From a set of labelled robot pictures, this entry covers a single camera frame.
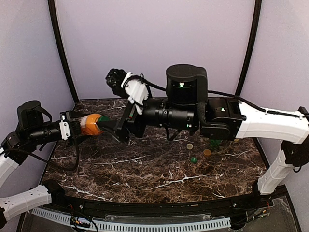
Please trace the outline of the orange juice bottle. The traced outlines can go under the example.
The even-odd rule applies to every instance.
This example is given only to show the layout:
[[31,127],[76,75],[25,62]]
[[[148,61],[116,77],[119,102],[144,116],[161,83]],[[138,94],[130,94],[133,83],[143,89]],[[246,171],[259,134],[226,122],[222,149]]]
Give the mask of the orange juice bottle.
[[103,134],[103,131],[100,130],[96,125],[96,122],[100,116],[102,115],[89,114],[81,119],[80,124],[81,124],[82,135],[98,136]]

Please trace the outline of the cream white bottle cap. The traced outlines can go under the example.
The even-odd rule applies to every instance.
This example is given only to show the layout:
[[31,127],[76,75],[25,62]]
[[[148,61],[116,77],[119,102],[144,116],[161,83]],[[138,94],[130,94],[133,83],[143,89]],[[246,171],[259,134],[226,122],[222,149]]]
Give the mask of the cream white bottle cap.
[[193,149],[193,144],[188,143],[188,144],[186,145],[186,148],[187,148],[188,150],[192,150],[192,149]]

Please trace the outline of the green bottle cap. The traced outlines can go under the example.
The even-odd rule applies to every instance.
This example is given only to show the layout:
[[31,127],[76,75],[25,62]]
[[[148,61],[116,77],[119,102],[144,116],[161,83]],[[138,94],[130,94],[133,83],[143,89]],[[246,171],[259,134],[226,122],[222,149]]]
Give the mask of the green bottle cap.
[[197,158],[196,157],[191,157],[190,161],[195,164],[195,163],[197,163]]

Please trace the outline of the gold brown bottle cap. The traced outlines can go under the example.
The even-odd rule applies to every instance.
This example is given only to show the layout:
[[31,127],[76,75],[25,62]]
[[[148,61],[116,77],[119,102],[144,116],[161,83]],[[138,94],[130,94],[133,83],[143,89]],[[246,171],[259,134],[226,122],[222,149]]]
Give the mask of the gold brown bottle cap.
[[209,149],[204,149],[203,150],[203,155],[206,156],[206,157],[210,156],[211,155],[211,151]]

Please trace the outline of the green plastic bottle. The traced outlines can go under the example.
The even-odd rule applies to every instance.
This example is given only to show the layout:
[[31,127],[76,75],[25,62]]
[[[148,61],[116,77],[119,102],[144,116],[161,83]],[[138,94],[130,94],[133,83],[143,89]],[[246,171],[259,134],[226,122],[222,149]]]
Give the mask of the green plastic bottle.
[[219,147],[222,140],[209,140],[210,147]]

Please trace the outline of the large dark green cap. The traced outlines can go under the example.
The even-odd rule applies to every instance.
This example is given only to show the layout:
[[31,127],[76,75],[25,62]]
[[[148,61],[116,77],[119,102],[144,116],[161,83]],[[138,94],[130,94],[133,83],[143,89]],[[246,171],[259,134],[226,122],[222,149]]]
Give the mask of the large dark green cap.
[[102,122],[102,121],[109,121],[110,118],[108,116],[100,116],[97,120],[97,122]]

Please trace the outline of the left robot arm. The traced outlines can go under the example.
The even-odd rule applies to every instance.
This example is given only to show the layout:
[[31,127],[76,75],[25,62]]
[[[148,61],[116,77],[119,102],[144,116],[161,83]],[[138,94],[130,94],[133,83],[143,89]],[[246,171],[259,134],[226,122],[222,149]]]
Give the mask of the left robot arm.
[[[57,168],[58,165],[34,154],[36,149],[51,142],[66,141],[78,149],[77,137],[81,135],[79,121],[70,118],[70,111],[60,114],[53,121],[50,113],[42,108],[40,101],[28,101],[17,108],[18,124],[0,144],[0,183],[21,166],[27,157],[33,157]],[[36,207],[64,202],[64,189],[55,180],[47,180],[28,191],[0,200],[0,226],[12,218]]]

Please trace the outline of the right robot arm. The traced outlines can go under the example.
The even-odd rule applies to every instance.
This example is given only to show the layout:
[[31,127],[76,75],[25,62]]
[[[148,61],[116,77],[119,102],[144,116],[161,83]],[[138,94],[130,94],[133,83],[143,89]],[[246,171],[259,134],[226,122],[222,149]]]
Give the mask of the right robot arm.
[[147,126],[175,134],[199,132],[212,140],[269,138],[281,140],[281,149],[266,173],[253,185],[258,195],[269,195],[279,183],[309,161],[309,114],[306,108],[279,111],[259,107],[239,96],[208,90],[203,67],[176,64],[166,70],[166,97],[153,98],[153,83],[142,75],[111,69],[106,76],[113,93],[128,101],[119,120],[97,121],[99,129],[127,141],[141,138]]

